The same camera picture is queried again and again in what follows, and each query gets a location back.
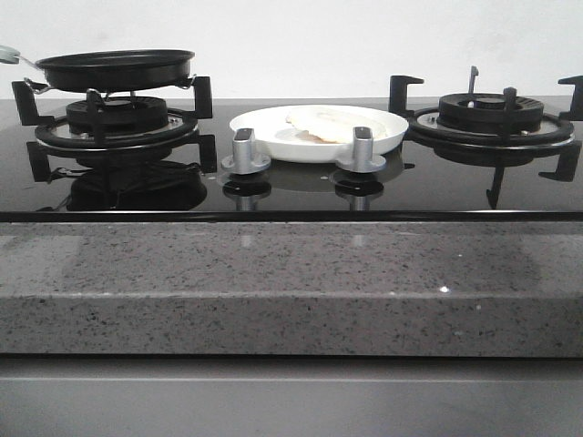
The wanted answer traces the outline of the black gas burner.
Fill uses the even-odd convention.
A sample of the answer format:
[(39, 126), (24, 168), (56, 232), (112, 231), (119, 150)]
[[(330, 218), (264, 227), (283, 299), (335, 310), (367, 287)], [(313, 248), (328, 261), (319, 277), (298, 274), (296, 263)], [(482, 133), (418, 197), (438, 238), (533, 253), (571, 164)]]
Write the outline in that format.
[[(157, 97), (111, 97), (97, 104), (101, 124), (107, 136), (132, 135), (165, 127), (168, 121), (166, 102)], [(77, 101), (66, 107), (69, 131), (93, 134), (88, 102)]]
[[(499, 134), (504, 125), (506, 100), (502, 94), (451, 94), (439, 99), (437, 123), (456, 130)], [(542, 102), (517, 97), (510, 133), (539, 130), (544, 115)]]

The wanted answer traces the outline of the black frying pan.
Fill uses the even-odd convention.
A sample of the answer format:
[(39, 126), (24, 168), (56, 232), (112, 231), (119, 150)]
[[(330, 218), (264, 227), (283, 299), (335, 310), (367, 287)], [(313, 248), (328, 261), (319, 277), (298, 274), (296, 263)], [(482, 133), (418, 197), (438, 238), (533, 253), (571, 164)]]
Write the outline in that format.
[(55, 89), (114, 93), (175, 85), (189, 76), (194, 56), (181, 49), (118, 50), (53, 56), (35, 67)]

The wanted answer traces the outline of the right black gas burner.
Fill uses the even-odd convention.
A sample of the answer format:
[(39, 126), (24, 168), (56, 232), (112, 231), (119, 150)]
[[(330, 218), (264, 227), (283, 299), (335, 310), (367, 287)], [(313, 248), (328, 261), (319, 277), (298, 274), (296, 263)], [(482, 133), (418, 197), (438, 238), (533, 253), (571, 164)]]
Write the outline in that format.
[[(456, 130), (499, 134), (504, 125), (506, 100), (502, 94), (451, 94), (439, 99), (437, 123)], [(510, 133), (539, 130), (544, 115), (542, 102), (517, 97)]]

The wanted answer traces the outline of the white round plate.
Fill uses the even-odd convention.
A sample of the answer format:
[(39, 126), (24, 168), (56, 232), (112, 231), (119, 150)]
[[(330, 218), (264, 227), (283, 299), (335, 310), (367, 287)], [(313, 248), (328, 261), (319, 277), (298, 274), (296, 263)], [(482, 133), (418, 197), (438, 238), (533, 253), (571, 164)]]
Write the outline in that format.
[(296, 107), (325, 106), (362, 115), (384, 124), (385, 137), (373, 139), (373, 152), (385, 154), (395, 149), (409, 128), (405, 118), (380, 109), (346, 105), (292, 105), (268, 107), (236, 116), (230, 121), (230, 128), (254, 130), (256, 147), (271, 158), (296, 163), (331, 163), (340, 155), (352, 153), (353, 141), (349, 143), (325, 142), (318, 137), (300, 131), (286, 121), (288, 113)]

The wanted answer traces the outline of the fried egg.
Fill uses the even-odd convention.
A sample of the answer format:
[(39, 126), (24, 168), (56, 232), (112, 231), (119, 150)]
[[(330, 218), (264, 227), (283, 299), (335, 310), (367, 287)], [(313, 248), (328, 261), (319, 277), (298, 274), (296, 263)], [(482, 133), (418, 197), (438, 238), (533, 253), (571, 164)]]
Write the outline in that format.
[(286, 121), (300, 131), (325, 142), (349, 143), (355, 127), (368, 127), (373, 138), (385, 137), (386, 127), (381, 122), (362, 115), (325, 106), (293, 108)]

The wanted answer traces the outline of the grey cabinet front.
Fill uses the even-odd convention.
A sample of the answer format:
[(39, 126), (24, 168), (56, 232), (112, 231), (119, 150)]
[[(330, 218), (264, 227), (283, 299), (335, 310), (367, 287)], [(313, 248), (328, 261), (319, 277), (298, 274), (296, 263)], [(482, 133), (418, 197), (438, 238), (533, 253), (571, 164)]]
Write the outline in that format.
[(7, 358), (4, 436), (579, 436), (579, 360)]

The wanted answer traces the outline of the left silver stove knob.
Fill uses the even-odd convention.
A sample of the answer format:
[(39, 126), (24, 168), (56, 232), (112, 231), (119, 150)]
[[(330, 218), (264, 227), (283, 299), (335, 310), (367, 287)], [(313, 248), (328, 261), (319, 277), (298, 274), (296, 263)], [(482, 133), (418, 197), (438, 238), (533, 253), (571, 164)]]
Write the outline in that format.
[(238, 129), (231, 145), (232, 154), (221, 161), (221, 167), (225, 171), (236, 175), (250, 175), (270, 167), (271, 158), (255, 149), (255, 136), (252, 128)]

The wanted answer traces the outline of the left black pan support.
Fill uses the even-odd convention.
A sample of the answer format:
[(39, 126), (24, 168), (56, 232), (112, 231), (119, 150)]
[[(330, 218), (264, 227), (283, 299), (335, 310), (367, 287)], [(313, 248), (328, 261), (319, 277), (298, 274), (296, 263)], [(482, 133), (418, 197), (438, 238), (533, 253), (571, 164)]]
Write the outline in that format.
[(168, 107), (169, 123), (160, 129), (132, 134), (107, 136), (101, 124), (98, 103), (109, 100), (109, 95), (97, 91), (86, 92), (89, 119), (93, 134), (73, 134), (69, 131), (66, 114), (62, 117), (42, 116), (36, 106), (36, 95), (24, 81), (12, 84), (21, 124), (35, 129), (36, 139), (26, 144), (29, 163), (36, 182), (49, 181), (55, 171), (50, 167), (50, 156), (73, 158), (88, 168), (107, 171), (110, 168), (127, 168), (156, 162), (167, 157), (172, 149), (187, 144), (199, 147), (201, 171), (217, 170), (215, 139), (199, 132), (199, 122), (213, 117), (210, 78), (199, 76), (194, 91), (193, 110)]

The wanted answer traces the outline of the right black pan support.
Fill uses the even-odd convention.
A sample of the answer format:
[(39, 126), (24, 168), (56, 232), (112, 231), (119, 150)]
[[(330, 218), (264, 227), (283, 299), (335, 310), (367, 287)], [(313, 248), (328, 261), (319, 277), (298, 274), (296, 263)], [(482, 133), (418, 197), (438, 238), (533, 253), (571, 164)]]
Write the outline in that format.
[[(468, 91), (475, 89), (479, 71), (470, 70)], [(443, 150), (452, 160), (469, 160), (475, 165), (497, 167), (502, 170), (513, 165), (522, 165), (532, 158), (558, 156), (557, 168), (553, 172), (542, 172), (542, 178), (572, 181), (578, 166), (581, 143), (575, 138), (576, 122), (582, 120), (582, 77), (572, 76), (558, 80), (560, 85), (574, 87), (570, 109), (554, 116), (545, 111), (539, 130), (519, 134), (510, 133), (510, 123), (516, 103), (517, 90), (507, 87), (502, 92), (506, 100), (504, 125), (499, 134), (480, 134), (444, 127), (437, 123), (436, 107), (412, 110), (407, 107), (407, 91), (412, 84), (424, 80), (413, 76), (391, 76), (388, 110), (404, 117), (409, 122), (407, 137), (413, 141)]]

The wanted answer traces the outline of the right silver stove knob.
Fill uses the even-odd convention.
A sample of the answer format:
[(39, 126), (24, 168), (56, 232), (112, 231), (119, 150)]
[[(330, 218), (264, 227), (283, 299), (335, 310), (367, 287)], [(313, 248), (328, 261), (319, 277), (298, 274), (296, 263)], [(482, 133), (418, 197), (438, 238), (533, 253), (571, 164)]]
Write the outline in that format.
[(353, 148), (351, 155), (339, 156), (335, 164), (345, 171), (365, 174), (386, 168), (386, 159), (373, 153), (373, 134), (369, 127), (353, 129)]

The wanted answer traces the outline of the left black gas burner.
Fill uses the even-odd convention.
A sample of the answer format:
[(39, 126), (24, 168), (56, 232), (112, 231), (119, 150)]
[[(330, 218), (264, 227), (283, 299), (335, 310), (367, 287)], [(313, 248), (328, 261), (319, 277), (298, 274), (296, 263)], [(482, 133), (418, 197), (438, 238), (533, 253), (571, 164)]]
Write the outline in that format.
[[(168, 121), (166, 102), (157, 97), (111, 97), (97, 104), (101, 124), (107, 136), (132, 135), (165, 127)], [(66, 107), (69, 131), (93, 134), (88, 102), (77, 101)]]

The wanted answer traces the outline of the black pan support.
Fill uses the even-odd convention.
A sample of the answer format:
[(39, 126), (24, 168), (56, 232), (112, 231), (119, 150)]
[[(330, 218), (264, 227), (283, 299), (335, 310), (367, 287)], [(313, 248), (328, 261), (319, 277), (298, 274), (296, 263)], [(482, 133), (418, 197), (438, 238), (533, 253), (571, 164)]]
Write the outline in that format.
[[(479, 71), (470, 70), (468, 91), (475, 89)], [(502, 170), (513, 165), (522, 165), (532, 158), (558, 156), (557, 168), (553, 172), (542, 172), (542, 178), (572, 181), (578, 166), (581, 143), (575, 138), (576, 122), (582, 120), (582, 77), (572, 76), (558, 80), (560, 85), (574, 87), (570, 109), (554, 116), (545, 111), (539, 130), (519, 134), (510, 133), (510, 123), (516, 103), (517, 90), (507, 87), (502, 92), (506, 100), (504, 125), (499, 134), (480, 134), (444, 127), (437, 123), (436, 107), (412, 110), (407, 107), (407, 91), (412, 84), (424, 80), (413, 76), (391, 76), (388, 110), (404, 117), (409, 122), (407, 137), (413, 141), (443, 150), (452, 160), (469, 160), (475, 165), (497, 167)]]
[(73, 158), (88, 168), (107, 171), (110, 168), (127, 168), (156, 162), (167, 157), (172, 149), (187, 144), (199, 147), (201, 171), (217, 170), (215, 139), (199, 132), (199, 122), (213, 117), (210, 78), (199, 76), (194, 91), (193, 110), (168, 107), (169, 123), (160, 129), (132, 134), (107, 136), (101, 124), (98, 103), (109, 100), (109, 95), (97, 91), (86, 92), (89, 119), (93, 134), (73, 134), (69, 131), (66, 114), (62, 117), (42, 116), (36, 106), (36, 95), (24, 81), (12, 84), (21, 124), (35, 129), (36, 139), (26, 144), (29, 163), (36, 182), (49, 181), (55, 171), (50, 167), (50, 156)]

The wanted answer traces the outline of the black glass cooktop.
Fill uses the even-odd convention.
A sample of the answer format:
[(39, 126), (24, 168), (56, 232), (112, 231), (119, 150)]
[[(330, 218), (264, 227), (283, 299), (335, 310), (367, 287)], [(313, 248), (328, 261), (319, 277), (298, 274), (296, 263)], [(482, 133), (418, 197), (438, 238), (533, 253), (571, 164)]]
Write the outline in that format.
[(579, 221), (582, 144), (548, 154), (500, 155), (405, 142), (366, 176), (332, 164), (275, 161), (246, 178), (220, 168), (230, 121), (261, 100), (220, 100), (201, 134), (173, 149), (115, 157), (95, 167), (41, 148), (1, 103), (4, 222)]

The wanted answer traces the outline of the silver stove knob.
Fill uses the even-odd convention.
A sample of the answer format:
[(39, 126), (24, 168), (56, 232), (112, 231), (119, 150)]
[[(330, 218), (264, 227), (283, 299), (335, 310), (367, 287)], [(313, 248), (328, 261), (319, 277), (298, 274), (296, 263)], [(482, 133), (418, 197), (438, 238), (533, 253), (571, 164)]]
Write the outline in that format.
[(386, 159), (373, 153), (373, 134), (369, 127), (353, 129), (353, 148), (351, 155), (339, 156), (335, 164), (345, 171), (365, 174), (386, 168)]
[(231, 145), (232, 154), (221, 161), (221, 167), (225, 171), (236, 175), (250, 175), (270, 167), (271, 158), (255, 149), (255, 136), (252, 128), (238, 129)]

